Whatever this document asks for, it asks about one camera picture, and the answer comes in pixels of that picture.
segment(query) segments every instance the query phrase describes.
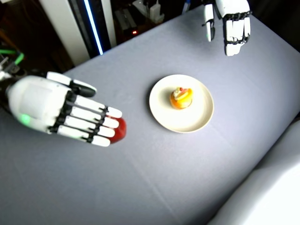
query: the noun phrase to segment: white robotic hand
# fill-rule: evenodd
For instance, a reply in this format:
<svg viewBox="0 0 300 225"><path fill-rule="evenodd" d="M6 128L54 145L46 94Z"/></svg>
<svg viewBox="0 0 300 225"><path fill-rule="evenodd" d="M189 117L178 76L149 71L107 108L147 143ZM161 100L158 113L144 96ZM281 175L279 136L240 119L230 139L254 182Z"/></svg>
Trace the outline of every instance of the white robotic hand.
<svg viewBox="0 0 300 225"><path fill-rule="evenodd" d="M233 56L240 52L240 48L250 38L251 14L247 0L204 0L204 25L206 25L207 39L214 38L213 3L223 18L225 53Z"/></svg>
<svg viewBox="0 0 300 225"><path fill-rule="evenodd" d="M16 81L6 95L11 113L22 124L106 147L119 126L113 118L121 118L122 112L86 98L96 92L91 85L48 72Z"/></svg>

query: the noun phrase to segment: small cake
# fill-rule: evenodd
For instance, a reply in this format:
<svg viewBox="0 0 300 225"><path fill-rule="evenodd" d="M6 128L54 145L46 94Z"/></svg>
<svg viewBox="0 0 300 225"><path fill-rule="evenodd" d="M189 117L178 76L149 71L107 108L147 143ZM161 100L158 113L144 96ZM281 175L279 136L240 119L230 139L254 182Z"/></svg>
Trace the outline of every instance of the small cake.
<svg viewBox="0 0 300 225"><path fill-rule="evenodd" d="M171 105L175 109L185 109L189 107L193 100L193 90L190 88L177 88L170 95Z"/></svg>

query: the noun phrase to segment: led light strip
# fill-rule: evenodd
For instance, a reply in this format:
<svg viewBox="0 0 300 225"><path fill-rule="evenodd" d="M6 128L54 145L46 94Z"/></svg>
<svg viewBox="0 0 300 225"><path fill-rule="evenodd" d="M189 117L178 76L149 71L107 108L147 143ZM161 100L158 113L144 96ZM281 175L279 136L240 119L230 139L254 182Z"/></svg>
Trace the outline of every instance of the led light strip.
<svg viewBox="0 0 300 225"><path fill-rule="evenodd" d="M99 49L99 53L100 53L100 55L103 55L103 51L102 51L99 36L98 36L98 33L97 33L97 29L96 29L96 26L95 26L95 22L94 22L94 19L93 19L92 11L90 10L89 0L84 0L84 4L85 4L85 7L86 7L86 11L88 12L90 24L92 25L92 29L93 29L93 33L94 33L96 43L97 43L97 46L98 46L98 49Z"/></svg>

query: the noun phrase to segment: white plate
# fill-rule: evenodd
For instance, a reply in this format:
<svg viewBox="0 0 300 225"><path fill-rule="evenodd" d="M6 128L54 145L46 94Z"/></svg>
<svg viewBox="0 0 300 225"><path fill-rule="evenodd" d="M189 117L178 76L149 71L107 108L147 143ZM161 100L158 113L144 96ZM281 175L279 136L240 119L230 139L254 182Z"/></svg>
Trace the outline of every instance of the white plate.
<svg viewBox="0 0 300 225"><path fill-rule="evenodd" d="M177 87L193 90L193 101L188 108L177 110L171 106L170 94ZM178 133L203 128L214 112L209 90L197 79L186 75L170 75L158 81L150 93L149 104L154 118L163 127Z"/></svg>

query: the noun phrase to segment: gray tablecloth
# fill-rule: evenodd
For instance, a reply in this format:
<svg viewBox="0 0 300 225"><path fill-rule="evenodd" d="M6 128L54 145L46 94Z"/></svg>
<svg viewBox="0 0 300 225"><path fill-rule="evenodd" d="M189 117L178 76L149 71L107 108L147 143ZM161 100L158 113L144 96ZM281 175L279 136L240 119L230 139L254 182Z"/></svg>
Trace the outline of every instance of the gray tablecloth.
<svg viewBox="0 0 300 225"><path fill-rule="evenodd" d="M205 37L197 8L69 71L124 112L127 137L100 148L30 130L0 111L1 225L204 224L300 110L300 54L251 17L239 55L223 27ZM214 98L211 122L192 134L160 126L151 87L190 75Z"/></svg>

